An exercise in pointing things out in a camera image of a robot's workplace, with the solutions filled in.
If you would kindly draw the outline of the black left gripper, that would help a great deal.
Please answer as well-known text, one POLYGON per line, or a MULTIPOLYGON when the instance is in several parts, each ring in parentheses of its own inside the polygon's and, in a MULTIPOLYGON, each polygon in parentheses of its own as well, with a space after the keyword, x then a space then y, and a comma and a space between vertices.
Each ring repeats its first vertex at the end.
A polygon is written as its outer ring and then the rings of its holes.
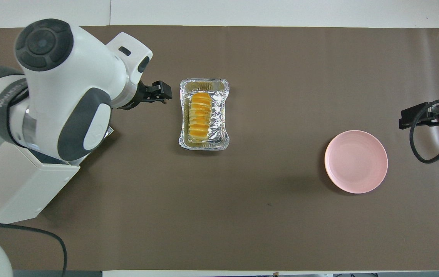
POLYGON ((171 87, 163 81, 160 80, 153 82, 152 86, 147 86, 140 81, 137 85, 137 91, 132 99, 125 105, 118 107, 118 109, 130 110, 137 107, 141 102, 161 102, 162 104, 167 104, 167 100, 171 100, 172 98, 173 94, 171 87))

